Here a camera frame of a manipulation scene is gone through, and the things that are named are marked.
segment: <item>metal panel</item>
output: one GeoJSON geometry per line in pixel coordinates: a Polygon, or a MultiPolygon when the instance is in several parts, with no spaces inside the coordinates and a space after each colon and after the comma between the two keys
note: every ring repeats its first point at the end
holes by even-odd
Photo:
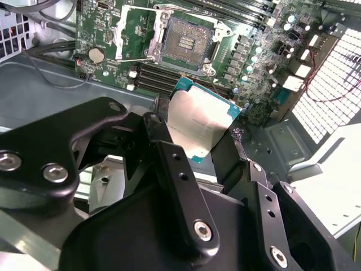
{"type": "MultiPolygon", "coordinates": [[[[80,82],[72,71],[42,61],[37,63],[54,83],[80,82]]],[[[6,128],[22,126],[97,97],[113,98],[128,110],[135,105],[150,108],[153,102],[153,98],[95,82],[73,90],[51,87],[23,56],[0,64],[0,82],[0,126],[6,128]]]]}
{"type": "Polygon", "coordinates": [[[290,121],[273,125],[265,129],[272,150],[277,153],[287,172],[293,165],[306,161],[311,152],[298,135],[290,121]]]}

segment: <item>black cable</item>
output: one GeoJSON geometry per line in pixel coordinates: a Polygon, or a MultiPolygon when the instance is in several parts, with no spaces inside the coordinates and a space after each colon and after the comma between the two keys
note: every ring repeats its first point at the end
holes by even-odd
{"type": "Polygon", "coordinates": [[[47,20],[49,20],[49,21],[54,21],[54,22],[56,22],[56,23],[61,23],[62,21],[68,20],[68,19],[72,16],[75,8],[77,7],[77,2],[78,2],[78,0],[73,0],[73,6],[72,6],[72,8],[70,9],[70,11],[68,12],[68,14],[66,14],[63,18],[60,18],[60,19],[57,19],[57,18],[51,17],[51,16],[49,16],[49,15],[46,15],[46,14],[45,14],[44,12],[42,12],[42,11],[39,11],[39,13],[41,14],[41,16],[43,16],[45,19],[47,19],[47,20]]]}
{"type": "Polygon", "coordinates": [[[32,47],[27,50],[28,54],[45,54],[48,53],[50,50],[75,50],[75,41],[65,41],[65,42],[58,42],[52,43],[49,45],[39,46],[39,47],[32,47]]]}
{"type": "Polygon", "coordinates": [[[7,4],[4,4],[4,6],[10,12],[24,14],[24,13],[34,13],[34,12],[42,11],[48,7],[57,4],[59,1],[60,0],[45,0],[42,3],[38,3],[34,6],[28,6],[28,7],[13,7],[7,4]]]}
{"type": "Polygon", "coordinates": [[[86,74],[86,78],[84,79],[84,81],[82,81],[81,83],[77,84],[77,85],[72,85],[72,86],[59,86],[59,85],[55,85],[52,82],[50,82],[45,75],[43,74],[43,72],[40,70],[39,66],[35,63],[35,61],[31,58],[31,56],[25,51],[23,50],[23,54],[26,56],[26,58],[31,62],[31,64],[34,66],[34,68],[37,70],[37,72],[40,74],[40,76],[52,87],[57,88],[57,89],[76,89],[78,87],[84,86],[86,83],[88,83],[89,79],[90,79],[90,75],[87,73],[86,74]]]}
{"type": "Polygon", "coordinates": [[[353,261],[356,261],[357,241],[358,241],[358,238],[359,238],[359,235],[360,235],[360,231],[361,231],[361,223],[359,225],[359,229],[357,230],[356,236],[355,236],[354,248],[353,248],[353,251],[352,251],[352,259],[353,259],[353,261]]]}
{"type": "MultiPolygon", "coordinates": [[[[41,24],[41,19],[31,15],[31,14],[25,14],[26,17],[28,17],[30,20],[33,20],[35,23],[37,24],[41,24]]],[[[65,28],[65,27],[62,27],[60,25],[57,25],[57,24],[54,24],[52,22],[47,22],[46,24],[46,27],[49,27],[51,29],[54,29],[54,30],[57,30],[57,31],[60,31],[62,32],[63,34],[69,36],[69,37],[72,37],[72,38],[75,38],[76,35],[75,35],[75,32],[74,31],[71,31],[69,30],[68,28],[65,28]]]]}

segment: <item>cable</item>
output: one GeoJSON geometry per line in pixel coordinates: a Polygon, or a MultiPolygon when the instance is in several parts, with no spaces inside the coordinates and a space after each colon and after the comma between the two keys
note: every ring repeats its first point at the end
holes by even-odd
{"type": "Polygon", "coordinates": [[[309,94],[309,86],[311,84],[311,81],[315,78],[315,76],[317,75],[317,68],[316,68],[316,61],[315,61],[315,55],[314,53],[311,51],[310,45],[307,44],[307,48],[310,51],[311,54],[311,60],[312,60],[312,74],[308,77],[306,83],[305,83],[305,87],[304,87],[304,91],[307,95],[308,98],[310,98],[313,102],[315,103],[327,103],[327,102],[334,102],[336,100],[341,100],[342,98],[346,97],[346,95],[348,95],[348,93],[351,93],[352,91],[354,91],[356,88],[358,88],[361,85],[361,79],[359,81],[357,81],[353,87],[348,90],[345,94],[341,95],[340,97],[334,98],[334,99],[330,99],[330,100],[317,100],[314,99],[310,96],[309,94]]]}
{"type": "Polygon", "coordinates": [[[38,3],[34,6],[28,6],[28,7],[13,7],[7,4],[4,4],[5,8],[13,13],[34,13],[38,11],[42,11],[48,7],[52,7],[53,5],[57,4],[60,0],[45,0],[42,3],[38,3]]]}
{"type": "Polygon", "coordinates": [[[45,13],[42,12],[42,11],[39,11],[39,13],[40,13],[45,19],[47,19],[47,20],[49,20],[49,21],[54,21],[54,22],[56,22],[56,23],[61,23],[62,21],[68,20],[68,19],[72,16],[75,8],[77,7],[77,2],[78,2],[78,0],[73,0],[73,6],[72,6],[72,8],[70,9],[70,11],[68,12],[68,14],[66,14],[63,18],[60,18],[60,19],[51,17],[51,16],[45,14],[45,13]]]}
{"type": "MultiPolygon", "coordinates": [[[[31,15],[31,14],[25,14],[25,16],[28,17],[30,20],[33,20],[35,23],[41,24],[41,21],[42,21],[41,19],[36,18],[35,16],[33,16],[33,15],[31,15]]],[[[49,27],[49,28],[51,28],[51,29],[60,31],[60,32],[62,32],[63,34],[69,36],[69,37],[72,37],[72,38],[75,38],[75,37],[76,37],[74,31],[71,31],[71,30],[69,30],[68,28],[62,27],[62,26],[60,26],[60,25],[54,24],[54,23],[52,23],[52,22],[50,22],[50,21],[46,23],[46,27],[49,27]]]]}
{"type": "Polygon", "coordinates": [[[90,75],[88,73],[86,73],[86,78],[84,79],[84,81],[82,81],[81,83],[77,84],[77,85],[72,85],[72,86],[59,86],[59,85],[54,85],[52,82],[50,82],[45,75],[43,74],[43,72],[40,70],[39,66],[35,63],[35,61],[31,58],[31,56],[29,56],[29,54],[23,50],[23,54],[26,56],[26,58],[31,62],[31,64],[34,66],[34,68],[38,71],[38,73],[40,74],[40,76],[52,87],[57,88],[57,89],[76,89],[78,87],[84,86],[86,83],[88,83],[89,79],[90,79],[90,75]]]}
{"type": "Polygon", "coordinates": [[[357,232],[356,232],[355,242],[354,242],[354,248],[353,248],[353,251],[352,251],[352,259],[353,259],[354,261],[356,261],[357,241],[358,241],[358,238],[359,238],[360,231],[361,231],[361,223],[360,223],[360,225],[359,225],[359,229],[358,229],[357,232]]]}
{"type": "Polygon", "coordinates": [[[219,92],[218,92],[217,88],[213,84],[213,80],[208,75],[207,75],[207,78],[208,78],[208,80],[210,80],[210,83],[212,84],[212,87],[213,87],[214,91],[219,95],[219,92]]]}

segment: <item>capacitor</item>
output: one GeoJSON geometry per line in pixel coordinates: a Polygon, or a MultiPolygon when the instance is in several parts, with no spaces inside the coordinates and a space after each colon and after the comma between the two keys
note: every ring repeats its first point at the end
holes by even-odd
{"type": "Polygon", "coordinates": [[[251,65],[246,66],[246,72],[250,73],[253,71],[253,67],[251,65]]]}
{"type": "Polygon", "coordinates": [[[311,26],[305,23],[299,23],[299,27],[301,27],[304,31],[309,31],[311,29],[311,26]]]}
{"type": "Polygon", "coordinates": [[[290,54],[290,52],[289,51],[286,51],[286,50],[284,50],[283,51],[283,53],[282,53],[287,59],[290,59],[291,58],[291,54],[290,54]]]}
{"type": "Polygon", "coordinates": [[[254,49],[254,52],[255,52],[256,54],[260,54],[260,53],[262,52],[262,48],[259,47],[259,46],[257,46],[257,47],[254,49]]]}
{"type": "Polygon", "coordinates": [[[266,71],[271,75],[273,74],[274,70],[272,67],[266,67],[266,71]]]}
{"type": "Polygon", "coordinates": [[[294,48],[291,45],[287,45],[286,50],[289,51],[290,53],[294,52],[294,48]]]}
{"type": "Polygon", "coordinates": [[[289,15],[287,17],[287,22],[289,22],[290,24],[293,23],[294,21],[296,21],[296,17],[294,17],[293,15],[289,15]]]}
{"type": "Polygon", "coordinates": [[[256,62],[258,61],[258,57],[255,56],[255,55],[253,55],[253,56],[250,57],[250,61],[251,61],[252,63],[256,63],[256,62]]]}
{"type": "Polygon", "coordinates": [[[94,47],[89,50],[88,53],[89,59],[95,64],[99,64],[105,60],[105,52],[103,49],[94,47]]]}
{"type": "Polygon", "coordinates": [[[291,29],[291,24],[289,23],[286,23],[284,26],[283,26],[283,30],[285,31],[289,31],[291,29]]]}
{"type": "Polygon", "coordinates": [[[296,30],[292,29],[289,33],[288,33],[288,37],[294,41],[298,40],[300,38],[301,34],[298,33],[296,30]]]}

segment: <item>ram slot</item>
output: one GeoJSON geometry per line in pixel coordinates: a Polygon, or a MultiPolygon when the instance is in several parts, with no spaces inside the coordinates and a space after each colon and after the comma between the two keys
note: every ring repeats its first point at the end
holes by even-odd
{"type": "Polygon", "coordinates": [[[184,1],[195,5],[197,8],[202,8],[205,11],[214,12],[214,14],[212,16],[217,17],[219,19],[236,21],[239,23],[248,24],[253,27],[259,27],[262,24],[262,22],[259,19],[247,17],[247,15],[245,15],[241,11],[232,12],[232,11],[223,9],[223,7],[218,8],[218,7],[215,7],[214,5],[208,4],[208,3],[210,3],[209,1],[208,1],[208,3],[204,3],[199,0],[184,0],[184,1]]]}

